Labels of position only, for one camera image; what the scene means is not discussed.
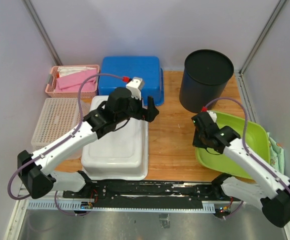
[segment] pink cloth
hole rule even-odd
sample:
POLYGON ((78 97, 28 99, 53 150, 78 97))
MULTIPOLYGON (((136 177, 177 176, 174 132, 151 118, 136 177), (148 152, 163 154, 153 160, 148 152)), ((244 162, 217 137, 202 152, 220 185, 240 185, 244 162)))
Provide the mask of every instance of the pink cloth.
MULTIPOLYGON (((73 73, 67 76, 59 77, 56 80, 55 93, 60 92, 78 92, 81 84, 88 77, 97 74, 97 69, 91 69, 86 71, 81 71, 73 73)), ((84 84, 82 92, 93 92, 96 87, 96 77, 91 78, 87 83, 84 84)))

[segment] pink basket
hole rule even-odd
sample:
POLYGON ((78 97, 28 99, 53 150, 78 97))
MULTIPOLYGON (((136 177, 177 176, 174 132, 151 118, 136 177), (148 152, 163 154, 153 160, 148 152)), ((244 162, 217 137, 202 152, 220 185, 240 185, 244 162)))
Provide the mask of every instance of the pink basket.
MULTIPOLYGON (((96 68, 97 73, 100 73, 99 65, 67 65, 67 66, 53 66, 50 71, 50 82, 47 83, 45 93, 51 98, 77 98, 77 92, 54 92, 56 88, 57 72, 59 67, 90 67, 96 68)), ((80 94, 80 99, 92 99, 98 94, 99 78, 96 80, 95 91, 85 91, 80 94)))

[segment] green tray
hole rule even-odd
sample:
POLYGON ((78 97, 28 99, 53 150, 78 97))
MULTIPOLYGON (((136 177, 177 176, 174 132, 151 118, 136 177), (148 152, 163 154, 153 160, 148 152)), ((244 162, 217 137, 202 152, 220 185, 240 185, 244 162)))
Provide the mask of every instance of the green tray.
MULTIPOLYGON (((236 132, 243 137, 243 129, 245 120, 241 117, 233 116, 219 111, 214 111, 217 114, 217 125, 219 128, 224 126, 230 126, 236 132)), ((270 163, 270 144, 269 138, 262 126, 255 122, 248 121, 247 132, 246 132, 246 142, 261 158, 263 158, 268 164, 270 163)), ((211 148, 207 149, 208 153, 203 148, 195 148, 196 159, 203 166, 214 169, 219 172, 228 173, 237 177, 242 177, 246 179, 252 179, 251 176, 245 172, 238 164, 227 156, 213 155, 218 154, 211 148)))

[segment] wooden table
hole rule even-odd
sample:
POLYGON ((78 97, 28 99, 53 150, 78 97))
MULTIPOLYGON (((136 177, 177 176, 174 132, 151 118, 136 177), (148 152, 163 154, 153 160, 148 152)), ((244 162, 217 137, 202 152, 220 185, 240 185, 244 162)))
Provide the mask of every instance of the wooden table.
MULTIPOLYGON (((192 146, 194 125, 191 120, 195 114, 180 103, 182 77, 183 72, 180 71, 164 72, 164 104, 158 107, 159 115, 149 124, 149 167, 146 179, 210 182, 220 173, 200 165, 195 158, 195 148, 192 146)), ((241 100, 234 76, 222 96, 241 100)), ((244 116, 241 108, 228 100, 218 101, 213 109, 244 116)), ((56 168, 62 172, 81 169, 80 159, 67 160, 56 168)))

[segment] perforated basket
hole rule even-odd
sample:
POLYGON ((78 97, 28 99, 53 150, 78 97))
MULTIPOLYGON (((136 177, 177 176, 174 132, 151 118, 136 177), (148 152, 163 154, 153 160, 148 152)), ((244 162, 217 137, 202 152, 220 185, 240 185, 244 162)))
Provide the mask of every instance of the perforated basket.
MULTIPOLYGON (((97 73, 100 73, 99 65, 67 65, 67 66, 53 66, 50 71, 50 76, 48 83, 45 88, 45 93, 47 93, 52 98, 77 98, 77 92, 54 92, 56 88, 57 72, 59 67, 89 67, 96 68, 97 73)), ((98 83, 99 78, 96 78, 95 91, 85 91, 81 92, 80 99, 92 99, 98 94, 98 83)))
MULTIPOLYGON (((89 104, 81 102, 83 115, 88 114, 89 104)), ((31 145, 33 151, 46 147, 54 142, 80 121, 79 105, 76 98, 47 98, 41 110, 31 145)), ((82 155, 82 149, 68 158, 78 159, 82 155)))

